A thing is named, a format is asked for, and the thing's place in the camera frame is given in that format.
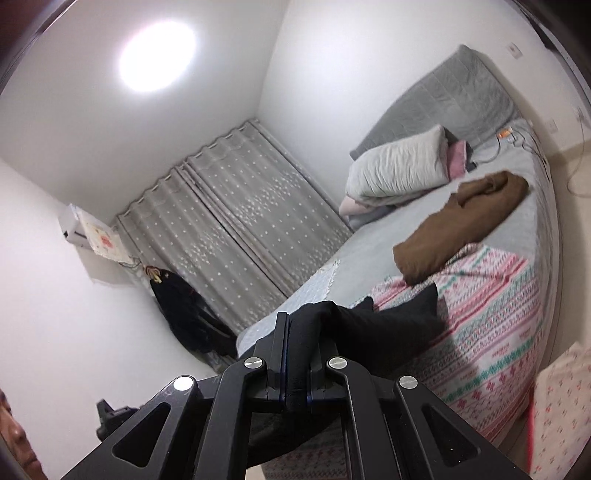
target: screw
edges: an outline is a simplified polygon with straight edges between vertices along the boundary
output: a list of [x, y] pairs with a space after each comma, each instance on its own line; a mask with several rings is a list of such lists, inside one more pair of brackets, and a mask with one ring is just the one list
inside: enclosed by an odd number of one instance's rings
[[412, 390], [413, 388], [417, 388], [418, 381], [416, 378], [411, 377], [410, 375], [403, 376], [398, 383], [402, 388], [406, 388], [407, 390]]
[[244, 366], [251, 370], [256, 370], [257, 368], [262, 367], [262, 360], [257, 356], [252, 356], [244, 360]]
[[331, 358], [329, 360], [329, 367], [331, 367], [331, 368], [335, 368], [337, 370], [340, 370], [342, 368], [345, 368], [346, 366], [347, 366], [347, 360], [345, 360], [341, 356], [334, 356], [333, 358]]
[[173, 387], [175, 390], [179, 390], [184, 392], [193, 386], [193, 379], [191, 377], [178, 377], [174, 383]]

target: black coat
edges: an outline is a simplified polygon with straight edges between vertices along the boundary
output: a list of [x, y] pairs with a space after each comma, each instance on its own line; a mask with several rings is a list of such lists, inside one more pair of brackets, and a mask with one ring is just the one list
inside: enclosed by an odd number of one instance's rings
[[[374, 311], [370, 297], [352, 309], [323, 301], [300, 307], [289, 321], [286, 411], [252, 415], [249, 467], [292, 451], [337, 419], [338, 413], [307, 411], [308, 370], [321, 335], [335, 341], [339, 355], [360, 363], [372, 375], [393, 378], [398, 367], [425, 350], [445, 329], [437, 317], [434, 284], [408, 302], [380, 312]], [[252, 356], [253, 351], [241, 358]]]
[[180, 276], [160, 269], [161, 283], [150, 286], [174, 336], [190, 351], [236, 358], [236, 335], [220, 320], [195, 289]]

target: curtain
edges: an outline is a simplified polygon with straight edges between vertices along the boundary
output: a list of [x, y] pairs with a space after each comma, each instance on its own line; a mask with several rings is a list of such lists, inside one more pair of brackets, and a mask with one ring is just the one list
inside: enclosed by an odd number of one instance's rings
[[178, 272], [236, 333], [351, 235], [257, 126], [247, 122], [187, 158], [116, 220], [136, 257]]

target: padded headboard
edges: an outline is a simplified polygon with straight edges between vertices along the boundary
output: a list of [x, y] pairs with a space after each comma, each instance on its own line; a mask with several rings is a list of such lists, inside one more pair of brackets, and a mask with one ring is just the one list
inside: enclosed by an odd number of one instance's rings
[[426, 132], [437, 124], [476, 148], [519, 116], [509, 94], [476, 52], [460, 45], [396, 100], [350, 154], [357, 160], [371, 148]]

